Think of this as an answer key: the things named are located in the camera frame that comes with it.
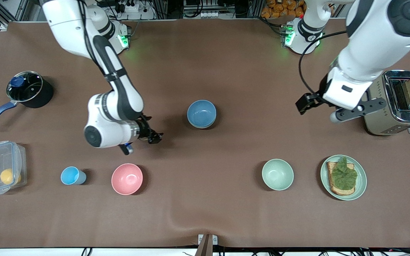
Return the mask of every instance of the bowl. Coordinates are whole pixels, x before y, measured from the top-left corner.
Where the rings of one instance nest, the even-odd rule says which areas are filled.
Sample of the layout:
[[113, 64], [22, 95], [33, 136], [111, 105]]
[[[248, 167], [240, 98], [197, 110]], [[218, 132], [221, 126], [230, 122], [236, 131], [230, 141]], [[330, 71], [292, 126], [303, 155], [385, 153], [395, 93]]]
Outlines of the bowl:
[[[353, 164], [354, 170], [357, 172], [357, 180], [355, 180], [355, 192], [348, 195], [348, 196], [340, 196], [338, 194], [333, 193], [330, 190], [330, 183], [328, 181], [328, 170], [327, 170], [327, 162], [338, 162], [340, 161], [343, 157], [346, 157], [346, 160], [348, 163]], [[322, 184], [324, 185], [325, 189], [334, 197], [344, 200], [344, 201], [351, 201], [359, 198], [360, 196], [363, 195], [363, 193], [366, 190], [366, 173], [365, 170], [363, 170], [363, 167], [352, 157], [346, 156], [346, 155], [334, 155], [329, 158], [327, 158], [324, 163], [322, 164], [322, 167], [320, 169], [320, 179], [322, 180]]]
[[265, 184], [275, 191], [283, 191], [293, 182], [293, 169], [289, 163], [281, 159], [272, 159], [262, 168]]
[[135, 164], [122, 164], [112, 175], [112, 187], [124, 196], [135, 193], [142, 185], [142, 181], [142, 171]]
[[199, 129], [210, 127], [216, 120], [216, 107], [207, 100], [192, 103], [187, 112], [189, 123]]

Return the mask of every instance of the green indicator light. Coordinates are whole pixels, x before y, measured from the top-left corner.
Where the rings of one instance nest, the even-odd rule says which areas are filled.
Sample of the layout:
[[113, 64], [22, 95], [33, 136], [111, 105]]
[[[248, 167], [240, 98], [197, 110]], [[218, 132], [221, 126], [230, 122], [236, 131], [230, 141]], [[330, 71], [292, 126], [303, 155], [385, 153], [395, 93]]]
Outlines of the green indicator light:
[[127, 37], [126, 37], [126, 36], [120, 36], [120, 35], [118, 35], [118, 40], [120, 41], [121, 46], [122, 46], [123, 48], [126, 48], [126, 47], [128, 46]]
[[286, 37], [286, 45], [290, 46], [292, 44], [292, 40], [295, 37], [295, 31], [292, 31], [292, 33]]

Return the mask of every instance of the pink bowl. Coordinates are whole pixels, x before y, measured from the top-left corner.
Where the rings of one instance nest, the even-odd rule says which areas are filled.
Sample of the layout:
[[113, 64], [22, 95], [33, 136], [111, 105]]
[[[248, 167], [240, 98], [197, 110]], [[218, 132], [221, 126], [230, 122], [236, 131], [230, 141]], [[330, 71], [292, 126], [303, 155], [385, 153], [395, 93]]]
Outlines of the pink bowl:
[[122, 164], [112, 175], [112, 187], [124, 196], [135, 193], [142, 185], [142, 181], [142, 171], [135, 164]]

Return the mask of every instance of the clear plastic food container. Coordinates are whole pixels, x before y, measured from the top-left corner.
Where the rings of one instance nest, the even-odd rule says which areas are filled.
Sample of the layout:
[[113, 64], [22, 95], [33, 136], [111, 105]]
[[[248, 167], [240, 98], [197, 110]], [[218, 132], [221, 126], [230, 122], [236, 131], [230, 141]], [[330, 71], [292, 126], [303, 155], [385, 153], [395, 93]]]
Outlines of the clear plastic food container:
[[26, 185], [25, 148], [15, 142], [0, 142], [0, 194]]

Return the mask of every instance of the light green bowl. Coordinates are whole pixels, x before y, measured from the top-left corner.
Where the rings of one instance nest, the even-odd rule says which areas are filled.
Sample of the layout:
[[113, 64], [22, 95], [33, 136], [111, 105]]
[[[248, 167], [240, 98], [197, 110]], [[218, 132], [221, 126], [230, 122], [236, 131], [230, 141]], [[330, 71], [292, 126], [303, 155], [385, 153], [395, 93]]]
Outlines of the light green bowl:
[[263, 166], [262, 178], [272, 190], [283, 191], [292, 185], [293, 169], [284, 160], [272, 159]]
[[[333, 193], [330, 190], [330, 183], [328, 181], [327, 162], [338, 162], [343, 157], [346, 157], [346, 160], [348, 163], [353, 164], [353, 168], [357, 172], [357, 180], [355, 181], [355, 192], [348, 196], [340, 196], [340, 195]], [[353, 159], [352, 157], [346, 156], [346, 155], [334, 155], [334, 156], [327, 158], [327, 160], [324, 161], [320, 169], [320, 179], [322, 180], [322, 184], [324, 185], [325, 189], [332, 196], [335, 196], [336, 198], [344, 200], [344, 201], [355, 200], [359, 198], [360, 196], [362, 196], [363, 192], [365, 192], [366, 190], [367, 181], [366, 181], [365, 170], [363, 170], [363, 167], [355, 159]]]

